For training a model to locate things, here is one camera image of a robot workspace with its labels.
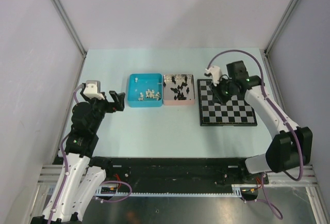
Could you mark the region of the blue plastic tray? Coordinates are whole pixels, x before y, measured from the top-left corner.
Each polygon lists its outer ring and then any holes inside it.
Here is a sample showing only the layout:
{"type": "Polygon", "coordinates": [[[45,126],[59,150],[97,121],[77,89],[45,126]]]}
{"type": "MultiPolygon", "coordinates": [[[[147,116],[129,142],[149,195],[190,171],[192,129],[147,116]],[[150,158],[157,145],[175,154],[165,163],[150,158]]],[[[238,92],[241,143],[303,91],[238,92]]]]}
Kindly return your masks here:
{"type": "Polygon", "coordinates": [[[147,108],[147,107],[161,107],[163,105],[163,78],[160,73],[135,73],[129,76],[127,88],[127,101],[129,107],[132,108],[147,108]],[[138,101],[141,92],[147,89],[159,91],[161,99],[138,101]]]}

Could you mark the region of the aluminium frame post left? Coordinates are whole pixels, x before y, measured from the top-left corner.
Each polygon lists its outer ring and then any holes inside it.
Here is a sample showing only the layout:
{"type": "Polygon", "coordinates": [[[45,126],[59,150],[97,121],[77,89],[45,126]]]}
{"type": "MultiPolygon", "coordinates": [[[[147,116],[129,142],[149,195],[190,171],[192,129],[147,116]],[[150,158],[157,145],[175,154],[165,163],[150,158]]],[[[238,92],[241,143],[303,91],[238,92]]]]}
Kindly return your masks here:
{"type": "Polygon", "coordinates": [[[79,53],[81,54],[81,56],[83,58],[86,57],[87,51],[83,46],[83,43],[81,42],[78,33],[76,31],[76,29],[74,28],[74,25],[72,24],[61,0],[50,0],[57,12],[57,14],[59,15],[61,21],[63,22],[66,30],[69,33],[69,36],[71,37],[71,39],[73,40],[75,46],[77,47],[79,53]]]}

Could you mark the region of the black chess pieces cluster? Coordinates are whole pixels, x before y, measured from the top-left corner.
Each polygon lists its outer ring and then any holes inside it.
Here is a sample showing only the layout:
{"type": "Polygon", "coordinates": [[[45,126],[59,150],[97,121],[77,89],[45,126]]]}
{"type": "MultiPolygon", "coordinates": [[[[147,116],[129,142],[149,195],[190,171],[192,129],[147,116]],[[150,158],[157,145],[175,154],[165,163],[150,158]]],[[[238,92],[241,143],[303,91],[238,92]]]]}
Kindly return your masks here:
{"type": "Polygon", "coordinates": [[[171,76],[171,83],[174,87],[171,87],[171,91],[174,93],[174,100],[187,100],[187,95],[190,91],[188,87],[188,75],[173,75],[171,76]]]}

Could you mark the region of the aluminium frame post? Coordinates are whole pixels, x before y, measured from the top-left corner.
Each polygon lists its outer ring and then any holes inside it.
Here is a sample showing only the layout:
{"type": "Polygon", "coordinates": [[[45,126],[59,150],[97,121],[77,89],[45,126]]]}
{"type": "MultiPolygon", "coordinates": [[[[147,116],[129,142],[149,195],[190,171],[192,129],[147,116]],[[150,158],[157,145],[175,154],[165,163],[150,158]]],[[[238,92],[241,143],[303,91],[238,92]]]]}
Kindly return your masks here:
{"type": "Polygon", "coordinates": [[[274,33],[272,34],[269,42],[267,43],[264,54],[268,56],[273,49],[274,45],[276,44],[277,40],[280,38],[282,32],[284,31],[285,27],[289,23],[290,18],[292,17],[294,11],[297,9],[301,0],[290,0],[288,6],[286,7],[274,33]]]}
{"type": "Polygon", "coordinates": [[[83,58],[86,57],[87,51],[83,46],[83,43],[81,42],[78,33],[76,31],[76,29],[74,28],[74,25],[72,24],[61,0],[50,0],[57,12],[57,14],[59,15],[61,21],[63,22],[66,30],[69,33],[69,36],[71,37],[71,39],[73,40],[75,46],[77,47],[79,53],[81,54],[81,56],[83,58]]]}

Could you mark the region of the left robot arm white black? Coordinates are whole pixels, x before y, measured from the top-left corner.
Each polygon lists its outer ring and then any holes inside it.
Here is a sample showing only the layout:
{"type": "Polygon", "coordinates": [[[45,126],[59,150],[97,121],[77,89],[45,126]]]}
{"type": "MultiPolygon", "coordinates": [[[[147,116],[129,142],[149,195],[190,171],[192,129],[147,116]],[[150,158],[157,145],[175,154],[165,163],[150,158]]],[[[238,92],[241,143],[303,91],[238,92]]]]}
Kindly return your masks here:
{"type": "Polygon", "coordinates": [[[31,223],[82,223],[97,188],[113,179],[111,161],[92,155],[101,122],[107,113],[124,110],[125,93],[110,91],[113,102],[103,92],[80,94],[84,101],[74,105],[71,130],[60,144],[63,165],[55,190],[41,216],[31,223]]]}

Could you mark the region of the white chess pieces cluster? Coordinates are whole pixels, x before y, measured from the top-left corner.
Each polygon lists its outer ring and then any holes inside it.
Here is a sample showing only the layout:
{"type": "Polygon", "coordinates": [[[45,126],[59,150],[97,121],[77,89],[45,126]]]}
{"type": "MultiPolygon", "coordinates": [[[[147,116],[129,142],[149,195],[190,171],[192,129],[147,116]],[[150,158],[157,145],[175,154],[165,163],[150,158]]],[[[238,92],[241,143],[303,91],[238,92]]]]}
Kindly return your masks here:
{"type": "Polygon", "coordinates": [[[145,92],[141,92],[140,96],[138,97],[138,101],[144,100],[155,100],[159,101],[161,99],[161,94],[159,91],[147,89],[145,92]]]}

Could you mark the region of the pink plastic tray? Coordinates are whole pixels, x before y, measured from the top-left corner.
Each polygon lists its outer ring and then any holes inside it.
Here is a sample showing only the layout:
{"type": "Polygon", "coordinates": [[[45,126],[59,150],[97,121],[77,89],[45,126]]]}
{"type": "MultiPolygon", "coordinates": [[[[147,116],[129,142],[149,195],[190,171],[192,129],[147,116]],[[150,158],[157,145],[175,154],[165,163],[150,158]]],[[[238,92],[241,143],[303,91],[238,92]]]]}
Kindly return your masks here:
{"type": "Polygon", "coordinates": [[[165,74],[162,93],[165,106],[194,105],[194,76],[192,74],[165,74]]]}

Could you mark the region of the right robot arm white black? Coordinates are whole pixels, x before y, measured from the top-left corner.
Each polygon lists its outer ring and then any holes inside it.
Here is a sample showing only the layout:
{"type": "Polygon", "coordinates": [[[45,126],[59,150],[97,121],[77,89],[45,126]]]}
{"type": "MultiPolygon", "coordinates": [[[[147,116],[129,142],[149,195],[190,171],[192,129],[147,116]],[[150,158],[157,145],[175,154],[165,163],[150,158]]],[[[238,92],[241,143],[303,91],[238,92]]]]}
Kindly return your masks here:
{"type": "Polygon", "coordinates": [[[238,170],[239,180],[251,183],[257,173],[279,173],[309,164],[313,137],[310,128],[300,127],[289,118],[267,93],[262,76],[250,76],[243,61],[227,64],[227,71],[228,75],[224,75],[218,66],[206,69],[206,76],[212,78],[212,100],[225,104],[233,96],[243,98],[266,125],[272,139],[264,154],[245,160],[245,166],[238,170]]]}

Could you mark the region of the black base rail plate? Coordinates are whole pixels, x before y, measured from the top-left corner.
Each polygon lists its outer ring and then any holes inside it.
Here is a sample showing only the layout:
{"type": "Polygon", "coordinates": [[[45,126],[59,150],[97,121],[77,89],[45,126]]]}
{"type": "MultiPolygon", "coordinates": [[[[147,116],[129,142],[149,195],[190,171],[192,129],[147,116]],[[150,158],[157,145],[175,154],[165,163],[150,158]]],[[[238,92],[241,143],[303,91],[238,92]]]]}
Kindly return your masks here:
{"type": "Polygon", "coordinates": [[[257,191],[269,180],[249,174],[243,158],[103,158],[92,162],[106,171],[103,193],[228,193],[233,185],[257,191]]]}

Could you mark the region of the black silver chessboard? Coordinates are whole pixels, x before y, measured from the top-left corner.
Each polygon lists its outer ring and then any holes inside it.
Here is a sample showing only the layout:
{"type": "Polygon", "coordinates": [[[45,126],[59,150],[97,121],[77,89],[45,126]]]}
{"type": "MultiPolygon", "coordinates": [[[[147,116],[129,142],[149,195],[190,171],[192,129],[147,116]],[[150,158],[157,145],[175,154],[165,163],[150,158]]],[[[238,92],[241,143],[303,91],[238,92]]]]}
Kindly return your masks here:
{"type": "Polygon", "coordinates": [[[211,80],[198,79],[200,126],[257,126],[253,108],[233,96],[226,104],[212,101],[211,80]]]}

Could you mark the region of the aluminium frame post right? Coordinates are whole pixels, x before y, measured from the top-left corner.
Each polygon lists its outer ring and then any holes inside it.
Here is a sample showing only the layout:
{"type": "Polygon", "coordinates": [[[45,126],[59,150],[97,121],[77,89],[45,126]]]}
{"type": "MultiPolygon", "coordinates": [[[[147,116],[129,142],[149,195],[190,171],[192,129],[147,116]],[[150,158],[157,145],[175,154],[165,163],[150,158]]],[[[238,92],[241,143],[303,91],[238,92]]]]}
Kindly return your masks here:
{"type": "Polygon", "coordinates": [[[274,45],[276,44],[277,40],[280,38],[282,32],[284,31],[285,27],[289,23],[290,18],[292,17],[294,11],[297,9],[301,0],[290,0],[288,6],[286,7],[274,33],[272,34],[269,42],[267,43],[264,54],[268,56],[273,49],[274,45]]]}

